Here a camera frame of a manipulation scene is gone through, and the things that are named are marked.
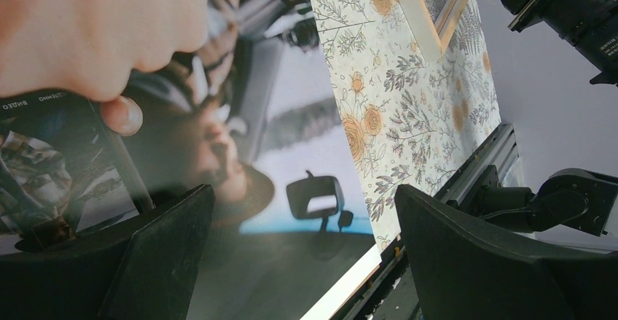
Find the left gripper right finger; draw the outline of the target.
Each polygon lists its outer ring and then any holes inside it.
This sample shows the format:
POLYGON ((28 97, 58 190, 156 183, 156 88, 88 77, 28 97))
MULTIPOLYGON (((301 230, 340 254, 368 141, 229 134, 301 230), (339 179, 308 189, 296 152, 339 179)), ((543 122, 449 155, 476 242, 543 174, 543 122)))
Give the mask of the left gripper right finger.
MULTIPOLYGON (((480 286, 489 304, 483 305, 481 297, 474 295, 472 310, 458 311, 458 319, 617 317, 616 255, 569 249, 497 228, 506 235, 477 236, 491 256, 475 260, 482 268, 468 271, 473 282, 449 285, 460 292, 480 286)), ((426 319, 446 319, 430 316, 427 303, 421 307, 426 319)))

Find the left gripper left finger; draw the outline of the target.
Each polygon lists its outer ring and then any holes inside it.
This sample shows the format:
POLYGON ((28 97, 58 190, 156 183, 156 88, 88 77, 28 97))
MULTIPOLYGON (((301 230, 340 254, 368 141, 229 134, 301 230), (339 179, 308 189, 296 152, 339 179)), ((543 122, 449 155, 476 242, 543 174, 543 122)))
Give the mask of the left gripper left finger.
POLYGON ((96 233, 1 257, 3 319, 185 319, 215 194, 200 185, 96 233))

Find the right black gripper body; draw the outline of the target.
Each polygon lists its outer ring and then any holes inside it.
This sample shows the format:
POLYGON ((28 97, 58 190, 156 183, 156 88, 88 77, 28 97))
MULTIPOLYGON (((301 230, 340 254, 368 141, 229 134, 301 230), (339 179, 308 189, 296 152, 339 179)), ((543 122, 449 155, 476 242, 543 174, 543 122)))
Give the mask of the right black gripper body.
POLYGON ((592 85, 617 84, 617 0, 500 0, 518 33, 546 23, 599 70, 592 85))

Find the light wooden picture frame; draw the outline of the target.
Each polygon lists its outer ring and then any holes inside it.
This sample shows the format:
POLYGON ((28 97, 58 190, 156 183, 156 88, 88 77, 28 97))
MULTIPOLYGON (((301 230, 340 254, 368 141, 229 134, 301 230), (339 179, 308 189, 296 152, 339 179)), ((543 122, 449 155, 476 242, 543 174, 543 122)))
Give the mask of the light wooden picture frame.
POLYGON ((423 58, 439 60, 447 51, 469 0, 447 0, 435 20, 425 0, 398 1, 423 58))

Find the photo print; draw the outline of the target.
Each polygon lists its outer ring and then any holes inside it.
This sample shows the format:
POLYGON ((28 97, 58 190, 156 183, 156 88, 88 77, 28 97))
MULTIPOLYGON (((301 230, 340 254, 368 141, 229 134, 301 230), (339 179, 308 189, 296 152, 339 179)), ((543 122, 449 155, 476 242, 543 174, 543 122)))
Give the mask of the photo print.
POLYGON ((311 0, 1 0, 1 257, 215 194, 185 319, 335 319, 379 253, 311 0))

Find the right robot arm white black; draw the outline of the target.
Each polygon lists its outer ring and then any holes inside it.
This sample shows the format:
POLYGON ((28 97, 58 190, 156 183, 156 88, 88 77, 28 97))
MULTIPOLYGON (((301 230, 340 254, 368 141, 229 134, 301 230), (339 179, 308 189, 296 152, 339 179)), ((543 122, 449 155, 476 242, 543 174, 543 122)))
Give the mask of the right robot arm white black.
MULTIPOLYGON (((617 84, 617 0, 501 0, 514 15, 511 31, 545 22, 598 70, 592 85, 617 84)), ((617 178, 579 168, 552 175, 533 193, 528 187, 500 187, 487 167, 459 210, 517 233, 565 225, 595 236, 617 200, 617 178)))

